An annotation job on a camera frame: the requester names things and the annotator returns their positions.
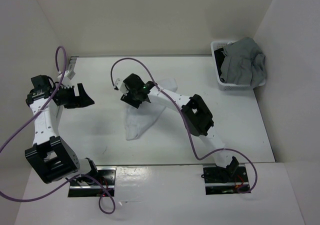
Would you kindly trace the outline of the white skirt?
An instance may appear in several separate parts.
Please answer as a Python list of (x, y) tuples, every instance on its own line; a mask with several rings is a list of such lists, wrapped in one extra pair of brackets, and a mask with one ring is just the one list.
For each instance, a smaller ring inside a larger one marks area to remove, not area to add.
[[(142, 89), (145, 87), (145, 83), (136, 74), (129, 75), (124, 81), (128, 80), (134, 87)], [(168, 78), (160, 80), (154, 86), (155, 91), (158, 92), (160, 89), (165, 89), (168, 91), (176, 92), (178, 86), (174, 78)], [(160, 117), (162, 112), (165, 110), (164, 105), (160, 105), (155, 102), (142, 102), (139, 107), (132, 106), (135, 102), (131, 99), (130, 92), (128, 96), (123, 95), (121, 100), (126, 103), (126, 112), (124, 119), (124, 127), (126, 140), (136, 140), (138, 139), (146, 130), (148, 130)]]

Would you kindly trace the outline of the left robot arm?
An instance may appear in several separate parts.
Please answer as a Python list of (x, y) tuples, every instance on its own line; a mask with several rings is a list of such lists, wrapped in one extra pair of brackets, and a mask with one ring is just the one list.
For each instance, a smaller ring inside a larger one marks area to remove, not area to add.
[(26, 104), (37, 118), (32, 147), (25, 150), (25, 158), (46, 184), (81, 174), (83, 181), (93, 185), (100, 178), (95, 163), (88, 157), (79, 159), (59, 135), (58, 127), (63, 109), (85, 108), (95, 102), (82, 83), (72, 85), (67, 74), (59, 78), (61, 83), (54, 83), (47, 75), (31, 78), (33, 89)]

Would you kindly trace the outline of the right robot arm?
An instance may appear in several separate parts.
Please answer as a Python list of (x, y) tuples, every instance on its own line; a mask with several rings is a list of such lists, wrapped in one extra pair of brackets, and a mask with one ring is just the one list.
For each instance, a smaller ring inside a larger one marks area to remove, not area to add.
[(186, 125), (187, 133), (200, 138), (206, 146), (215, 151), (212, 155), (219, 181), (228, 183), (237, 175), (239, 162), (227, 151), (226, 145), (219, 138), (213, 114), (200, 95), (181, 95), (165, 89), (154, 81), (145, 83), (134, 73), (124, 80), (118, 78), (114, 88), (122, 93), (121, 101), (136, 109), (143, 103), (150, 103), (178, 112)]

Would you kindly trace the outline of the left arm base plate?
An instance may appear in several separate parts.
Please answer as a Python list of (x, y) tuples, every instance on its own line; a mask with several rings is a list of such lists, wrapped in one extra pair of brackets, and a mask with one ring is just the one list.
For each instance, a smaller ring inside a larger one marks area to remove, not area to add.
[[(115, 194), (116, 167), (98, 166), (95, 179), (108, 190), (113, 197)], [(103, 189), (96, 182), (84, 177), (84, 180), (76, 178), (73, 180), (68, 189), (69, 198), (88, 198), (100, 197), (104, 193)]]

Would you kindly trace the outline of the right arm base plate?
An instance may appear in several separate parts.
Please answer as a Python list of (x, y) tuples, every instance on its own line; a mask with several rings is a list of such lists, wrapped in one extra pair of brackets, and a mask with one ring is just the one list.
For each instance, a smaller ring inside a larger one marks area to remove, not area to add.
[(220, 167), (204, 165), (201, 178), (204, 180), (206, 195), (228, 195), (246, 193), (250, 190), (250, 183), (246, 167), (241, 164), (235, 173), (228, 177)]

